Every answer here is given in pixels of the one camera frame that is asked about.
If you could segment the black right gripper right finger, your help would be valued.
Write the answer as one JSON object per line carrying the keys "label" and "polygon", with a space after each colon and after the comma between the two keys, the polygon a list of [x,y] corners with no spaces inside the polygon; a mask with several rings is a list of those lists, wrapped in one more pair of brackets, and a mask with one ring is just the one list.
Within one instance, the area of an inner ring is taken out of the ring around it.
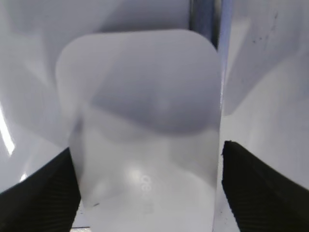
{"label": "black right gripper right finger", "polygon": [[241,232],[307,232],[309,191],[236,142],[223,147],[222,186]]}

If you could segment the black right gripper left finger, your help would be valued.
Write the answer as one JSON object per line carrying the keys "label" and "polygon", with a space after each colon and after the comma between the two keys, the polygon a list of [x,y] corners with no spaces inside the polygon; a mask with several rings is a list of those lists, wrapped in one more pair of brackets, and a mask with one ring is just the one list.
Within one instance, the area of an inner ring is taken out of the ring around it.
{"label": "black right gripper left finger", "polygon": [[2,232],[68,232],[81,195],[69,148],[0,194]]}

